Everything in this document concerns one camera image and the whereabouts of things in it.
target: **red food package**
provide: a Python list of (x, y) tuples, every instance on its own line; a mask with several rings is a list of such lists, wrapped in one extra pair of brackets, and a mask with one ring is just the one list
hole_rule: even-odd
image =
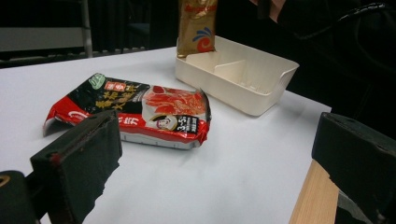
[(123, 141), (161, 147), (199, 147), (210, 126), (210, 106), (202, 91), (183, 91), (95, 74), (55, 103), (52, 120), (76, 125), (104, 110), (116, 109)]

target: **white table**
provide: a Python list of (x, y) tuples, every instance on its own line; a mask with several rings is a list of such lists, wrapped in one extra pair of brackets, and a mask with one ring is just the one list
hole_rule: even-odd
[[(42, 136), (51, 106), (94, 73), (192, 90), (175, 78), (175, 56), (170, 48), (0, 69), (0, 171), (32, 172), (30, 157), (61, 135)], [(330, 108), (288, 91), (258, 118), (209, 101), (201, 147), (123, 142), (120, 167), (84, 223), (288, 223)]]

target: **divided plastic tray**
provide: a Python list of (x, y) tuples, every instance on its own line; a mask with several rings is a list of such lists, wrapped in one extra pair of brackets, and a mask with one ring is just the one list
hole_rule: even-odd
[(252, 116), (276, 104), (296, 62), (216, 36), (216, 51), (176, 60), (177, 79)]

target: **white container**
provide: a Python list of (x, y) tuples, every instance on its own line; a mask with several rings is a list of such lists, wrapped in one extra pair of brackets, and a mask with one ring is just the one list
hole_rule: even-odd
[(260, 116), (277, 103), (299, 64), (216, 36), (216, 51), (176, 60), (177, 79)]

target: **plastic wrapper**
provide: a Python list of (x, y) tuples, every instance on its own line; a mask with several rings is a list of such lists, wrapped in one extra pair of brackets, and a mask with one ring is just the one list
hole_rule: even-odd
[(116, 109), (123, 141), (191, 149), (207, 138), (210, 106), (202, 91), (184, 91), (95, 74), (55, 103), (44, 124), (76, 125)]
[(177, 57), (215, 50), (218, 0), (179, 0)]

